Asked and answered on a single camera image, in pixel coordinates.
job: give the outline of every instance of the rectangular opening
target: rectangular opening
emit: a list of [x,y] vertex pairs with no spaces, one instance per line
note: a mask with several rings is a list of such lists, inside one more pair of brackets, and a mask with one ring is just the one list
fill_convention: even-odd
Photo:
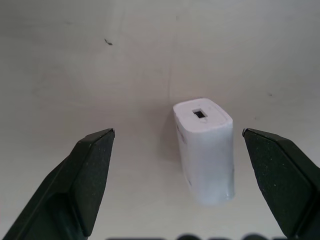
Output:
[[192,111],[199,119],[206,118],[207,115],[202,111],[202,109],[196,109]]

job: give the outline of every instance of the white power adapter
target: white power adapter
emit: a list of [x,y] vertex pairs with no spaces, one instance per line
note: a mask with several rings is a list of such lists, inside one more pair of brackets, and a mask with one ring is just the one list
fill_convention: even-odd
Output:
[[217,104],[199,98],[173,107],[183,173],[190,191],[204,205],[235,195],[233,120]]

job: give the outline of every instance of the white plastic block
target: white plastic block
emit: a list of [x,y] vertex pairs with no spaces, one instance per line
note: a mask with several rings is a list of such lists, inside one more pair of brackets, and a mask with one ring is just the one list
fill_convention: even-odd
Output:
[[207,98],[178,103],[173,111],[183,173],[196,200],[216,205],[232,199],[232,118]]

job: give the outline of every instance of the white wall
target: white wall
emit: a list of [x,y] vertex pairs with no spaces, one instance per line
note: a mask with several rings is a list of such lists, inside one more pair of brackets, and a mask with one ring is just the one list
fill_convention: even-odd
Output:
[[[318,0],[0,1],[0,235],[78,139],[115,128],[91,239],[280,236],[241,132],[320,165],[319,30]],[[194,203],[181,172],[171,109],[196,97],[234,119],[221,207]]]

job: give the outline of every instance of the usb port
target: usb port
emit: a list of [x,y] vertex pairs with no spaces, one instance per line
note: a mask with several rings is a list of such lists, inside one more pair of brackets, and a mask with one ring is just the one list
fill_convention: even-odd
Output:
[[207,115],[201,110],[201,109],[196,109],[192,111],[194,115],[196,115],[199,119],[203,119],[207,117]]

